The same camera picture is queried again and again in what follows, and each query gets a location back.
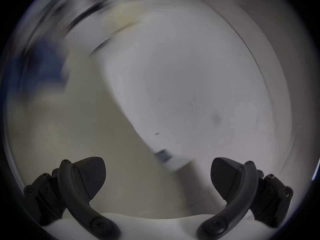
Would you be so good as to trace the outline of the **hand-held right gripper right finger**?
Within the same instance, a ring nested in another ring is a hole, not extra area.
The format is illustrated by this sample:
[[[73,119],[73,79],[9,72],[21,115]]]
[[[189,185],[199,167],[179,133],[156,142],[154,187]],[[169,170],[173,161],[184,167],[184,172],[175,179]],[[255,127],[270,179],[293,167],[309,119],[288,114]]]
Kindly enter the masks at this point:
[[[226,207],[204,221],[197,230],[202,240],[220,239],[229,233],[250,210],[254,220],[277,229],[288,213],[293,189],[274,174],[264,177],[253,161],[244,164],[225,157],[214,158],[210,178],[226,201]]]

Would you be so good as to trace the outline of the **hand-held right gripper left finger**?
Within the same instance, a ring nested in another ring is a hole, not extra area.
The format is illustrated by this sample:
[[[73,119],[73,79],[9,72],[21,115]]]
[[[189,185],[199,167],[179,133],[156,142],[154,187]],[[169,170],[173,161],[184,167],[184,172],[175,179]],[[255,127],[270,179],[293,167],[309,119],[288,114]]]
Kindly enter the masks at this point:
[[[23,190],[30,216],[40,226],[62,219],[65,210],[91,235],[101,240],[116,240],[121,231],[110,219],[90,206],[106,179],[101,157],[88,157],[71,163],[64,159],[51,174],[41,174]]]

